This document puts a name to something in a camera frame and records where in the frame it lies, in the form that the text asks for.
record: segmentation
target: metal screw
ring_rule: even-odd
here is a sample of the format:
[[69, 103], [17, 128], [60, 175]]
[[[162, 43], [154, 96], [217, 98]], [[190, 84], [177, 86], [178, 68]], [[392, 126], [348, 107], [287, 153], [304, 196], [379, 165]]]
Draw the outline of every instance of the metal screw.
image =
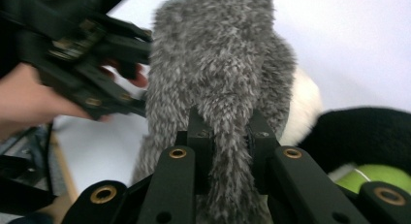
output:
[[126, 100], [126, 101], [131, 100], [130, 94], [127, 94], [127, 93], [121, 94], [120, 98], [121, 98], [122, 100]]
[[202, 130], [202, 132], [198, 133], [197, 136], [201, 137], [201, 138], [205, 138], [205, 137], [208, 136], [208, 131], [207, 130]]
[[266, 133], [266, 132], [258, 132], [258, 133], [256, 134], [256, 136], [257, 136], [257, 137], [268, 137], [268, 136], [269, 136], [269, 133]]
[[90, 105], [90, 106], [101, 106], [102, 101], [94, 99], [94, 98], [88, 98], [87, 100], [85, 100], [85, 104]]

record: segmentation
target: gray fur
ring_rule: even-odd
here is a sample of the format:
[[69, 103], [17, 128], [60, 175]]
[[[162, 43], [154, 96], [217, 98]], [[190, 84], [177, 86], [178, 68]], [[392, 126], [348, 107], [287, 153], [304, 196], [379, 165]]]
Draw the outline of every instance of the gray fur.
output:
[[170, 0], [156, 13], [149, 134], [133, 182], [154, 172], [197, 105], [216, 141], [211, 189], [197, 200], [197, 223], [270, 222], [243, 136], [254, 109], [278, 136], [288, 116], [295, 61], [272, 29], [272, 13], [272, 0]]

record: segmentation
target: finger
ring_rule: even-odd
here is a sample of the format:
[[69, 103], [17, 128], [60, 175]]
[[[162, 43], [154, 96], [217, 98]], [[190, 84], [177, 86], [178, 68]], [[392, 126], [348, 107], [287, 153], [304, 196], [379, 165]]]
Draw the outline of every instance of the finger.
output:
[[[118, 61], [114, 59], [108, 58], [104, 61], [103, 64], [113, 67], [115, 70], [117, 70], [117, 72], [121, 70], [120, 64], [118, 63]], [[127, 80], [136, 87], [141, 87], [141, 88], [147, 87], [148, 79], [145, 77], [145, 75], [142, 74], [143, 66], [139, 63], [136, 63], [135, 69], [136, 69], [135, 79], [127, 79]]]

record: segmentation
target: white surface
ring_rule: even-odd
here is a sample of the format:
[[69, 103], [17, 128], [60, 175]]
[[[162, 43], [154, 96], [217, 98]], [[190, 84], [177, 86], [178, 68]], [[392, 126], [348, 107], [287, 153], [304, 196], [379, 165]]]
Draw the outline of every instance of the white surface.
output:
[[[111, 14], [145, 28], [165, 0], [125, 0]], [[411, 112], [411, 0], [274, 0], [274, 28], [319, 85], [325, 108], [388, 106]], [[103, 179], [128, 183], [145, 120], [57, 120], [57, 135], [81, 192]]]

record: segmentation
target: green object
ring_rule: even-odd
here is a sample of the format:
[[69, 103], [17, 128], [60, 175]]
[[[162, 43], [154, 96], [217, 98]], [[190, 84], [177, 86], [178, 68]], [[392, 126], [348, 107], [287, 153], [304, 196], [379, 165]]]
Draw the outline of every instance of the green object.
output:
[[411, 194], [411, 176], [403, 170], [385, 165], [359, 166], [335, 183], [359, 193], [361, 185], [367, 182], [368, 179], [390, 183]]

